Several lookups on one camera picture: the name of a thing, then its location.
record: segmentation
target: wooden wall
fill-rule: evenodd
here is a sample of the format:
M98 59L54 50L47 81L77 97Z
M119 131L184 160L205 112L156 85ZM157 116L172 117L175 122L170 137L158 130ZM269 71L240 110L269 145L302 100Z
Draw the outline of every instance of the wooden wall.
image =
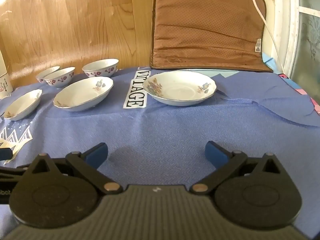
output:
M118 58L149 65L152 0L0 0L0 50L12 86L50 66Z

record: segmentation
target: dotted fabric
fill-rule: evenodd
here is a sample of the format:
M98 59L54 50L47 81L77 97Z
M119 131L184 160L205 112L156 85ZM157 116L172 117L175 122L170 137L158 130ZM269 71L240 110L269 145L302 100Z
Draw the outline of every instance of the dotted fabric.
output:
M252 0L155 0L153 13L153 68L272 71L255 52L264 23Z

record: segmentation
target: cable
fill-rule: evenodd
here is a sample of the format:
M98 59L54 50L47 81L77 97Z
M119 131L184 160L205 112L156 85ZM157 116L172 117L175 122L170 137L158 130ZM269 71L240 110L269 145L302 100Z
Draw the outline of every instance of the cable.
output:
M277 52L277 55L278 55L278 59L279 59L279 63L280 63L281 69L282 69L282 73L284 73L284 67L283 67L283 65L282 65L282 63L281 63L281 59L280 59L280 57L279 57L279 50L278 50L278 47L277 47L277 45L276 45L275 38L273 37L273 34L272 34L271 31L269 30L268 25L267 25L267 22L266 22L265 18L263 17L261 11L259 10L259 8L258 8L258 6L257 6L256 0L252 0L252 1L253 1L253 4L254 4L257 12L259 13L261 19L263 20L263 22L264 22L264 24L265 24L265 26L266 26L266 28L267 28L267 30L268 30L268 33L269 33L270 36L271 36L271 39L272 39L272 41L273 41L273 44L274 44L274 46L275 46L275 48L276 48L276 52Z

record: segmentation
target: shallow dish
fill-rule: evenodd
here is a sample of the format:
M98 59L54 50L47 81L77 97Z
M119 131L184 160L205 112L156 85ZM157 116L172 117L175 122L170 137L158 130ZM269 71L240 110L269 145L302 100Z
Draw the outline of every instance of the shallow dish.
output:
M57 71L59 68L60 68L60 66L55 66L55 67L51 67L51 68L48 68L48 69L40 72L38 75L36 75L37 81L38 81L39 83L46 83L45 80L44 80L44 78L45 78L47 75L49 75L49 74Z
M191 106L211 97L217 86L210 77L197 72L170 71L147 78L143 88L161 103Z
M111 77L116 72L118 63L116 58L107 58L91 62L82 70L88 77Z
M100 103L112 87L113 80L108 77L83 79L60 91L53 104L66 111L82 111Z
M52 87L66 87L75 74L75 67L67 67L47 75L44 80Z
M42 90L32 90L15 100L4 111L4 119L17 121L31 114L38 106Z

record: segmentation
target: white tag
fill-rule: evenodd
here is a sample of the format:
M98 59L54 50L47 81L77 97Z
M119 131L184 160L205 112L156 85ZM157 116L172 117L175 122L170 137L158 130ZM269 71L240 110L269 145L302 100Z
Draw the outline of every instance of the white tag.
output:
M255 52L261 52L261 39L258 39L256 43Z
M150 70L138 70L131 80L124 109L145 108L147 106L147 92L143 89L143 82L150 76Z

